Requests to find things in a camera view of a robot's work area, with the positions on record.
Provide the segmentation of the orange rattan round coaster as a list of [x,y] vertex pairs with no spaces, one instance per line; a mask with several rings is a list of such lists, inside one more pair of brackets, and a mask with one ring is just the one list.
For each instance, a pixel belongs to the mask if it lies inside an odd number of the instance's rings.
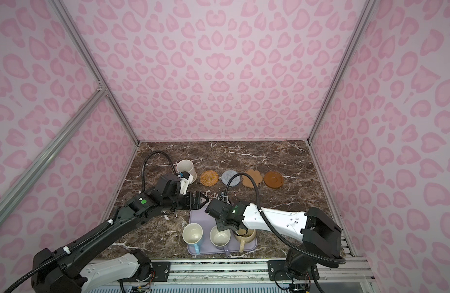
[[216,171],[207,170],[200,175],[199,180],[203,186],[210,187],[218,183],[219,175]]

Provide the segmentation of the blue grey woven coaster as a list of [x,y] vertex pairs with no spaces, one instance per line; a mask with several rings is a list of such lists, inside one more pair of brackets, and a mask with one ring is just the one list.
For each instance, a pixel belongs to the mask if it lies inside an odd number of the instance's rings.
[[221,181],[226,186],[229,184],[230,186],[238,186],[241,182],[241,176],[236,176],[238,172],[234,170],[227,170],[223,172],[221,176]]

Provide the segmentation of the white speckled mug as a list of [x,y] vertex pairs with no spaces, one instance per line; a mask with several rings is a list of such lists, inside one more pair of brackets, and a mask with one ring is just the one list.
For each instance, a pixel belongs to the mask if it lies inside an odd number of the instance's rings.
[[194,183],[198,178],[194,163],[191,160],[183,159],[177,163],[176,169],[179,173],[187,172],[190,175],[190,182]]

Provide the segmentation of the cork flower shaped coaster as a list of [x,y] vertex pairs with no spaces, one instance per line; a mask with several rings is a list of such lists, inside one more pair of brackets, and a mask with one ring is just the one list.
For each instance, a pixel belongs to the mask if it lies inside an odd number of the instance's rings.
[[254,189],[253,182],[249,179],[249,177],[253,179],[256,186],[259,186],[259,184],[264,180],[263,176],[260,174],[258,170],[249,169],[245,173],[248,174],[248,177],[242,175],[242,184],[247,188]]

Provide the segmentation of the brown round wooden coaster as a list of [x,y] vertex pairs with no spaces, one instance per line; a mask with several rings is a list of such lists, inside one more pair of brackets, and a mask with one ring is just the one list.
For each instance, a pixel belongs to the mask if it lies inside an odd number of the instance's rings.
[[278,189],[283,185],[284,178],[278,172],[268,172],[264,176],[264,183],[269,188]]

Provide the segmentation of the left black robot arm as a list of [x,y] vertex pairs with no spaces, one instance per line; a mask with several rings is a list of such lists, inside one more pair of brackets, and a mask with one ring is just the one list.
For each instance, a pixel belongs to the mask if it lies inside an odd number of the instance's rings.
[[200,191],[188,191],[189,181],[167,174],[157,184],[139,192],[118,208],[114,216],[87,234],[55,251],[43,249],[33,259],[38,271],[31,278],[37,293],[80,293],[88,284],[82,275],[89,263],[125,234],[136,230],[164,211],[199,210],[209,198]]

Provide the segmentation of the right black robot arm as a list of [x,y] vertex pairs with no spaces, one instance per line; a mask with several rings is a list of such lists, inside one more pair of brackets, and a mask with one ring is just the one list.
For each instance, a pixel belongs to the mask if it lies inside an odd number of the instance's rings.
[[347,261],[341,256],[342,229],[322,210],[285,212],[239,202],[231,205],[213,199],[205,213],[220,231],[270,231],[289,247],[285,270],[293,278],[315,272],[316,265],[336,269]]

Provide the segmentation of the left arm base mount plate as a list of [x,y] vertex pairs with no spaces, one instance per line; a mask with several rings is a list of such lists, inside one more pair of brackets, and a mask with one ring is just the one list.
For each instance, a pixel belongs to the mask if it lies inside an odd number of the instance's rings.
[[154,261],[141,264],[131,278],[130,282],[166,282],[170,274],[171,263],[167,261]]

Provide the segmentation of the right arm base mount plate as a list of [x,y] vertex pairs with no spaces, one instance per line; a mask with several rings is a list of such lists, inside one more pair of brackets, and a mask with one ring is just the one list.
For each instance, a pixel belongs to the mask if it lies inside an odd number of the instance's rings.
[[288,264],[286,260],[267,261],[268,276],[271,281],[308,281],[320,279],[319,272],[315,266],[307,267],[303,271],[303,266],[299,264]]

